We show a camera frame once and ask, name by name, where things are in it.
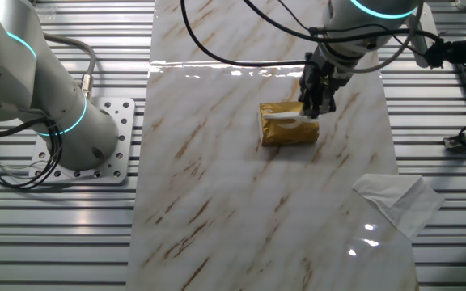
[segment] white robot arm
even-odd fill
[[[464,45],[444,43],[438,38],[430,8],[422,0],[330,0],[324,11],[323,21],[320,30],[326,31],[325,39],[393,31],[407,22],[410,28],[408,39],[420,53],[415,53],[420,67],[439,67],[444,60],[466,61]],[[417,30],[422,30],[422,34],[416,33]],[[427,32],[430,32],[431,37],[436,36],[438,41],[425,38]],[[302,114],[315,119],[319,115],[334,112],[335,92],[345,86],[354,74],[369,73],[393,61],[390,59],[374,70],[354,69],[365,54],[382,48],[391,37],[388,33],[346,42],[319,42],[315,52],[305,56],[307,61],[316,65],[306,65],[300,80],[302,94],[299,101],[303,103]]]
[[[117,147],[114,119],[84,95],[49,48],[28,0],[0,0],[0,121],[26,122],[44,112],[61,128],[60,165],[84,171],[104,163]],[[48,130],[32,127],[46,142]]]

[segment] teal light ring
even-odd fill
[[[12,33],[9,33],[9,32],[6,32],[6,34],[13,38],[14,40],[17,40],[18,42],[20,42],[21,44],[23,44],[25,47],[27,47],[30,52],[33,53],[33,56],[35,57],[36,61],[37,61],[37,55],[36,55],[36,52],[33,51],[33,48],[30,46],[30,44],[27,44],[26,41],[20,39],[18,36],[16,36],[15,34],[12,34]]]
[[[363,4],[359,3],[357,0],[351,0],[351,1],[358,9],[366,12],[369,15],[373,15],[375,17],[379,17],[379,18],[382,18],[382,19],[401,19],[401,18],[410,16],[417,9],[417,8],[415,8],[415,9],[411,10],[410,12],[404,13],[404,14],[401,14],[401,15],[386,15],[386,14],[383,14],[383,13],[379,13],[377,11],[373,11],[372,9],[370,9],[370,8],[364,6]]]
[[[80,123],[80,121],[82,121],[82,118],[84,118],[84,115],[86,115],[86,109],[87,109],[87,98],[84,97],[84,111],[82,112],[82,115],[80,116],[80,118],[78,118],[77,122],[71,125],[70,128],[66,129],[63,132],[60,132],[59,134],[64,134],[64,133],[69,132],[71,129],[74,129],[74,127],[77,126]],[[37,133],[37,134],[41,136],[49,137],[49,134],[44,134],[44,133]]]

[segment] cable bundle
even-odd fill
[[[0,168],[3,170],[3,172],[6,173],[6,175],[13,176],[16,179],[28,180],[27,182],[24,182],[24,183],[9,183],[7,180],[3,178],[3,175],[0,172],[0,185],[13,188],[13,189],[17,189],[17,190],[21,190],[21,191],[31,190],[41,185],[53,173],[53,171],[55,170],[55,167],[60,162],[61,156],[62,156],[62,137],[60,134],[61,130],[58,128],[57,123],[54,120],[49,119],[48,117],[31,120],[13,129],[2,131],[0,132],[0,137],[7,137],[7,136],[10,136],[11,134],[19,133],[25,129],[31,128],[35,124],[44,124],[46,128],[48,129],[49,138],[50,138],[49,152],[50,152],[51,158],[47,161],[39,161],[39,162],[46,162],[46,166],[44,167],[44,170],[39,172],[39,174],[33,178],[24,178],[24,177],[20,177],[17,175],[13,175],[12,173],[10,173],[8,169],[14,169],[14,170],[24,169],[27,167],[31,167],[39,162],[35,162],[32,165],[29,165],[26,167],[10,167],[10,166],[2,165],[0,163]]]

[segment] metal plate with holes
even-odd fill
[[[104,109],[112,116],[118,126],[119,141],[111,157],[100,167],[88,171],[73,171],[57,166],[45,183],[55,184],[120,184],[127,178],[129,166],[130,142],[133,132],[134,100],[130,98],[93,98],[93,104]],[[32,163],[48,160],[49,152],[46,142],[37,137],[33,151]],[[40,163],[30,169],[29,176],[35,176],[44,169]]]

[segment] cable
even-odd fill
[[[359,35],[359,36],[350,36],[350,37],[342,37],[342,38],[317,38],[317,37],[314,37],[314,36],[307,36],[307,35],[304,35],[302,33],[299,33],[299,32],[296,32],[296,31],[293,31],[291,29],[289,29],[288,27],[284,27],[282,26],[280,23],[277,23],[276,21],[272,20],[269,16],[265,15],[263,12],[261,12],[254,4],[252,4],[251,1],[249,0],[244,0],[244,2],[249,6],[251,7],[252,10],[255,11],[255,13],[257,13],[262,19],[264,19],[265,21],[271,23],[273,26],[279,28],[280,30],[283,30],[284,32],[287,32],[287,33],[290,33],[291,35],[293,36],[297,36],[299,38],[302,38],[302,39],[305,39],[305,40],[311,40],[311,41],[316,41],[316,42],[319,42],[319,43],[341,43],[341,42],[349,42],[349,41],[354,41],[354,40],[361,40],[361,39],[365,39],[365,38],[371,38],[371,37],[379,37],[379,36],[392,36],[394,34],[402,34],[402,33],[405,33],[407,32],[409,35],[408,35],[408,38],[406,39],[406,41],[403,43],[403,45],[401,45],[401,47],[399,48],[399,50],[393,54],[393,56],[391,56],[389,59],[387,59],[385,62],[379,64],[379,65],[376,65],[374,67],[371,67],[371,68],[366,68],[366,69],[353,69],[353,68],[350,68],[350,67],[347,67],[345,65],[342,65],[341,63],[339,63],[338,61],[335,61],[335,60],[330,60],[330,62],[337,66],[338,68],[344,70],[345,72],[348,72],[348,73],[354,73],[354,74],[364,74],[364,73],[371,73],[371,72],[374,72],[376,70],[380,70],[382,69],[383,67],[391,64],[392,62],[394,62],[403,52],[404,50],[407,48],[407,46],[409,45],[409,42],[414,38],[414,35],[417,33],[419,35],[422,35],[422,36],[427,36],[433,40],[436,40],[437,42],[439,41],[443,41],[439,36],[436,36],[435,34],[432,34],[432,33],[429,33],[429,32],[423,32],[423,31],[417,31],[417,27],[418,27],[418,24],[420,23],[420,18],[422,16],[422,12],[423,12],[423,0],[420,1],[419,5],[418,5],[418,9],[417,9],[417,17],[415,18],[415,20],[413,21],[413,27],[411,29],[396,29],[396,30],[387,30],[385,32],[373,32],[373,33],[367,33],[367,34],[364,34],[364,35]]]
[[[263,68],[269,66],[284,66],[284,65],[314,65],[318,66],[314,61],[271,61],[271,62],[243,62],[243,61],[231,61],[225,58],[219,57],[208,50],[195,36],[193,33],[192,27],[188,20],[188,15],[186,13],[186,5],[184,4],[184,0],[180,0],[181,5],[181,12],[183,14],[184,25],[186,26],[186,30],[188,34],[192,38],[193,42],[197,45],[197,47],[205,53],[208,57],[215,59],[216,61],[220,61],[224,64],[228,65],[236,65],[242,67],[254,67],[254,68]]]
[[[415,32],[412,32],[412,30],[409,30],[409,29],[397,29],[397,30],[393,30],[393,31],[392,30],[387,30],[387,31],[384,31],[384,32],[372,32],[372,33],[368,33],[368,34],[364,34],[364,35],[360,35],[360,36],[350,36],[350,37],[344,37],[344,38],[331,38],[331,39],[317,38],[317,37],[314,37],[314,36],[307,36],[307,35],[304,35],[302,33],[295,32],[295,31],[293,31],[293,30],[291,30],[291,29],[289,29],[287,27],[283,27],[281,24],[276,23],[271,18],[269,18],[267,15],[264,15],[249,0],[244,0],[244,1],[260,17],[262,17],[266,21],[270,22],[272,25],[282,29],[284,32],[288,32],[293,36],[297,36],[297,37],[305,39],[305,40],[311,40],[311,41],[320,42],[320,43],[341,43],[341,42],[348,42],[348,41],[354,41],[354,40],[361,40],[361,39],[364,39],[364,38],[367,38],[367,37],[393,36],[394,34],[405,34],[405,33],[409,33],[411,35],[412,33],[415,33]],[[182,12],[182,15],[183,15],[183,20],[184,20],[184,25],[186,26],[186,29],[187,29],[190,37],[192,38],[193,42],[197,45],[197,47],[203,53],[205,53],[209,57],[215,59],[216,61],[220,61],[220,62],[228,64],[228,65],[236,65],[236,66],[244,66],[244,67],[268,67],[268,66],[284,66],[284,65],[314,65],[314,66],[318,66],[313,61],[238,62],[238,61],[231,61],[231,60],[227,60],[225,58],[219,57],[219,56],[215,55],[214,53],[212,53],[210,50],[208,50],[198,40],[198,38],[195,36],[195,34],[193,33],[193,30],[191,28],[191,25],[189,23],[189,20],[188,20],[188,15],[187,15],[187,12],[186,12],[186,5],[185,5],[184,0],[180,0],[180,5],[181,5],[181,12]],[[432,34],[432,33],[429,33],[429,32],[417,31],[416,33],[418,33],[420,35],[423,35],[423,36],[427,36],[427,37],[429,37],[431,39],[434,39],[436,41],[441,40],[441,38],[439,38],[435,34]],[[397,58],[403,51],[404,51],[404,49],[402,49],[400,51],[400,53],[396,53],[396,57],[395,56],[393,56],[393,57]],[[370,68],[370,69],[365,69],[365,70],[361,70],[361,71],[363,73],[367,73],[367,70],[378,70],[378,69]]]
[[[287,5],[285,5],[285,3],[282,0],[278,0],[278,1],[280,2],[280,4],[282,4],[283,8],[285,8],[290,13],[290,15],[294,18],[294,20],[296,20],[296,22],[299,24],[299,26],[303,27],[303,29],[308,31],[308,32],[310,31],[310,28],[304,26],[303,23],[301,23],[301,21],[299,21],[298,17],[296,17],[296,15],[294,15],[292,10],[289,7],[287,7]]]
[[[361,25],[361,26],[358,26],[358,27],[352,27],[352,28],[348,28],[348,29],[319,29],[319,28],[315,28],[315,27],[306,27],[305,25],[303,25],[303,23],[301,21],[299,21],[298,17],[296,17],[296,15],[292,12],[292,10],[282,0],[278,0],[278,2],[280,2],[280,4],[282,4],[282,6],[290,13],[290,15],[296,20],[296,22],[299,24],[299,26],[303,27],[303,29],[310,32],[312,36],[317,36],[319,34],[326,34],[326,33],[329,33],[329,32],[349,32],[349,31],[353,31],[353,30],[356,30],[356,29],[366,28],[366,27],[379,27],[379,28],[382,28],[386,32],[390,31],[389,28],[385,27],[384,25],[377,24],[377,23]],[[402,40],[400,40],[394,34],[391,34],[391,36],[400,45],[404,45]],[[423,53],[418,52],[416,49],[414,49],[414,48],[412,48],[410,46],[407,46],[407,49],[409,49],[413,53],[416,53],[416,54],[418,54],[420,56],[423,56]]]
[[[280,23],[277,23],[276,21],[272,20],[269,16],[265,15],[255,5],[253,5],[251,3],[251,1],[244,0],[244,2],[246,4],[248,4],[248,6],[251,7],[251,9],[253,9],[255,11],[255,13],[257,13],[262,19],[264,19],[265,21],[271,23],[276,28],[278,28],[278,29],[280,29],[280,30],[282,30],[284,32],[287,32],[287,33],[289,33],[289,34],[291,34],[293,36],[296,36],[298,38],[301,38],[301,39],[304,39],[304,40],[310,40],[310,41],[314,41],[314,42],[322,43],[322,44],[344,43],[344,42],[350,42],[350,41],[354,41],[354,40],[363,40],[363,39],[371,38],[371,37],[390,36],[391,34],[395,34],[395,35],[409,34],[410,31],[411,31],[408,28],[401,28],[401,29],[389,30],[388,32],[371,32],[371,33],[362,34],[362,35],[358,35],[358,36],[347,36],[347,37],[338,37],[338,38],[318,38],[318,37],[308,36],[308,35],[305,35],[303,33],[296,32],[296,31],[294,31],[292,29],[289,29],[288,27],[284,27]],[[442,38],[435,35],[434,33],[424,32],[424,31],[415,31],[414,33],[416,33],[416,34],[418,34],[420,36],[429,37],[432,40],[435,40],[437,42],[443,41]]]
[[[87,68],[86,74],[93,75],[93,72],[95,71],[95,65],[96,65],[96,54],[95,54],[95,50],[93,50],[91,46],[79,40],[73,40],[71,38],[67,38],[63,36],[54,36],[48,33],[44,33],[44,38],[48,41],[56,42],[59,44],[70,44],[81,50],[88,52],[90,60],[89,60],[89,67]]]
[[[10,136],[10,135],[12,135],[14,133],[22,132],[25,129],[31,128],[35,124],[44,123],[47,120],[48,120],[48,118],[45,118],[45,117],[35,119],[35,120],[30,120],[28,122],[25,122],[25,123],[23,123],[23,124],[21,124],[19,126],[16,126],[16,127],[12,128],[12,129],[8,129],[6,131],[1,131],[0,132],[0,137],[8,137],[8,136]]]
[[[55,167],[61,160],[62,156],[62,137],[60,133],[60,129],[55,126],[54,121],[51,121],[48,118],[44,119],[44,125],[48,129],[49,137],[50,137],[50,151],[53,153],[52,158],[47,161],[45,168],[38,173],[38,175],[34,178],[31,178],[26,183],[20,184],[12,184],[4,180],[4,178],[0,174],[0,185],[14,188],[20,191],[26,191],[33,189],[39,185],[41,185],[55,170]]]

